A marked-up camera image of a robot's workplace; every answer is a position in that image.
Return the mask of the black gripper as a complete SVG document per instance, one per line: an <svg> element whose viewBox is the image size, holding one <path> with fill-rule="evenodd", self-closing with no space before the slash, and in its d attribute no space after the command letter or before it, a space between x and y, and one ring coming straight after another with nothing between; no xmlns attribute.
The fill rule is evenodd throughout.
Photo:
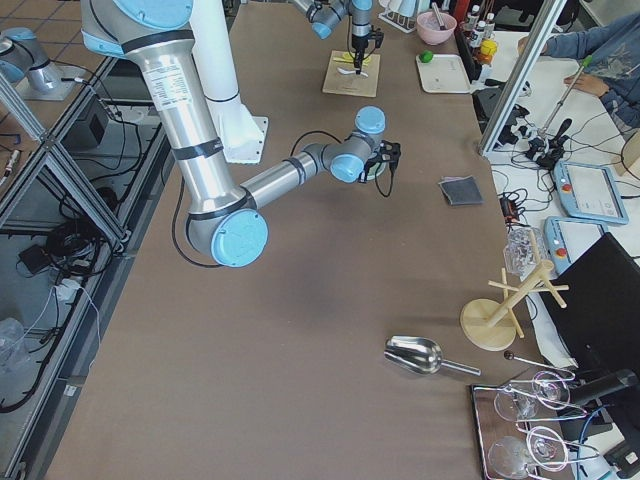
<svg viewBox="0 0 640 480"><path fill-rule="evenodd" d="M360 182L366 183L368 180L375 180L379 176L377 168L383 165L389 167L391 179L394 179L400 157L401 145L399 143L382 141L377 152L365 162L364 169L360 174Z"/></svg>

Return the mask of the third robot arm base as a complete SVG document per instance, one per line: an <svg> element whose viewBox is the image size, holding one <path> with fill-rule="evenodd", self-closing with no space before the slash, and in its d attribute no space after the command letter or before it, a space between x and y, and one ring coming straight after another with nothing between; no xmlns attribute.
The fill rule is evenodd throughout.
<svg viewBox="0 0 640 480"><path fill-rule="evenodd" d="M26 27L1 32L1 74L26 100L63 101L73 88Z"/></svg>

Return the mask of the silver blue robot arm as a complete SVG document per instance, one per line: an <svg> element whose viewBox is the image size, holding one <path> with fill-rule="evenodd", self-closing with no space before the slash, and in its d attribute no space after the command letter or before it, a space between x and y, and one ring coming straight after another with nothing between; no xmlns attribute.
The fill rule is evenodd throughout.
<svg viewBox="0 0 640 480"><path fill-rule="evenodd" d="M382 157L386 118L366 106L343 142L309 145L237 183L231 151L260 143L263 131L240 98L221 3L85 1L81 14L89 50L139 67L191 195L187 240L219 265L243 267L262 254L264 205L324 171L345 183L362 180Z"/></svg>

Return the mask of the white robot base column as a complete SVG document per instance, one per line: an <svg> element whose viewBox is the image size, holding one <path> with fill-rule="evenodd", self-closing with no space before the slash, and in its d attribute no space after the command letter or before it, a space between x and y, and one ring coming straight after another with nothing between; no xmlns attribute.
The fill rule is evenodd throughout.
<svg viewBox="0 0 640 480"><path fill-rule="evenodd" d="M262 157L268 119L252 115L241 99L222 3L195 0L190 25L193 57L225 159L255 165Z"/></svg>

